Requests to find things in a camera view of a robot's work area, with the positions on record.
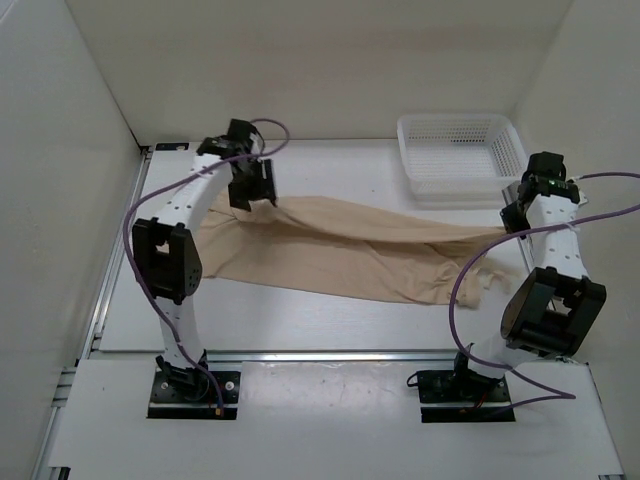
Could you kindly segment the beige trousers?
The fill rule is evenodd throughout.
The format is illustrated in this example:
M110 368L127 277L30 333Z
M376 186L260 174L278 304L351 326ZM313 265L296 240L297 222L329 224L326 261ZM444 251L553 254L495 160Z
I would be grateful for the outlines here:
M504 230L421 219L322 196L230 207L220 195L196 234L207 277L356 299L463 306L508 284L509 270L480 259Z

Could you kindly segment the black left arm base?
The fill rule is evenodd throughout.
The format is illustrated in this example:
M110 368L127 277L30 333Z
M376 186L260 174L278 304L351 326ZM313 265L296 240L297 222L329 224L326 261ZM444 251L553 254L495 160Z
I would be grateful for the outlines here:
M217 382L198 369L180 369L156 359L147 417L162 420L237 419L241 387L240 371L211 371Z

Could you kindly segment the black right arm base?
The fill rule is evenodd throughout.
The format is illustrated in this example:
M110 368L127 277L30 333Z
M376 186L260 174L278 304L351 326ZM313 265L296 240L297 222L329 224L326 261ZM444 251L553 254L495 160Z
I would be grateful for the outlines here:
M468 367L458 353L448 370L419 370L406 380L415 388L423 424L510 423L515 421L504 377L491 378Z

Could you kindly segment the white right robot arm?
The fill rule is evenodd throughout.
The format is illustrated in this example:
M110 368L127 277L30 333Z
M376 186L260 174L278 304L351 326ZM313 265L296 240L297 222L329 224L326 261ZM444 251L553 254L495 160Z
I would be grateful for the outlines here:
M501 211L509 233L559 224L553 232L529 236L533 267L505 307L500 330L473 344L460 359L466 363L449 375L449 387L470 400L508 368L537 358L573 356L606 301L606 288L593 282L583 264L578 235L567 224L576 219L580 202L538 194L515 201Z

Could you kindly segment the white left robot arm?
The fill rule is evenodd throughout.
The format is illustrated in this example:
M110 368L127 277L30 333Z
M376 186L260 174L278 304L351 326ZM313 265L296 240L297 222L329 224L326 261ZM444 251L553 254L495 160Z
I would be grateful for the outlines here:
M193 295L204 276L195 231L216 197L226 190L231 206L249 211L259 200L277 200L272 161L250 154L223 159L197 154L190 175L140 199L171 191L150 218L128 222L127 256L136 280L159 317L164 353L160 370L188 400L198 400L217 381L210 373L197 330Z

